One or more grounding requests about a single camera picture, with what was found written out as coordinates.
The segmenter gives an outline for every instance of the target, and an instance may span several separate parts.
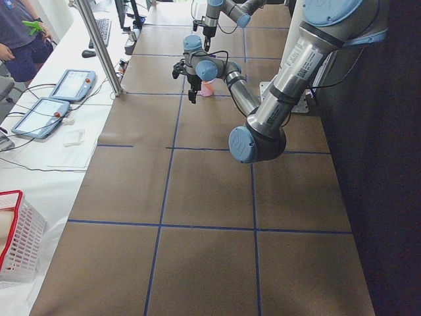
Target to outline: dark panel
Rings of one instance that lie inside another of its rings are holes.
[[[421,39],[417,1],[391,1],[385,43],[318,91],[377,316],[421,315]],[[342,51],[324,84],[359,51]]]

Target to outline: brown tiled surface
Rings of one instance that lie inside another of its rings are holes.
[[[258,315],[252,232],[163,228],[148,315]]]
[[[157,228],[67,223],[31,316],[142,315]]]
[[[288,153],[236,162],[227,139],[245,118],[224,84],[193,105],[171,76],[180,57],[162,53],[180,49],[189,5],[151,10],[159,27],[132,56],[32,316],[373,316],[320,119],[292,115]],[[265,6],[211,51],[239,57],[258,95],[288,18]]]

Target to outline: person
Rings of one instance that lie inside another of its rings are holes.
[[[23,20],[38,21],[43,31],[31,35]],[[30,0],[0,0],[0,60],[14,81],[29,86],[53,51],[52,40]]]

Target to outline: metal pole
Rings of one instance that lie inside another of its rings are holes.
[[[116,97],[118,97],[122,93],[122,88],[112,65],[110,55],[108,54],[107,48],[105,47],[104,41],[99,33],[91,7],[87,0],[75,0],[75,2],[79,8],[79,13],[82,16],[82,19],[85,22],[87,31],[91,36],[93,46],[97,52],[101,64],[103,65],[105,74],[107,75],[107,78],[111,84],[112,90]]]

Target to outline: plastic basket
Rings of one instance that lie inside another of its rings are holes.
[[[34,280],[45,219],[20,190],[0,192],[0,211],[14,212],[5,249],[0,255],[0,281]]]

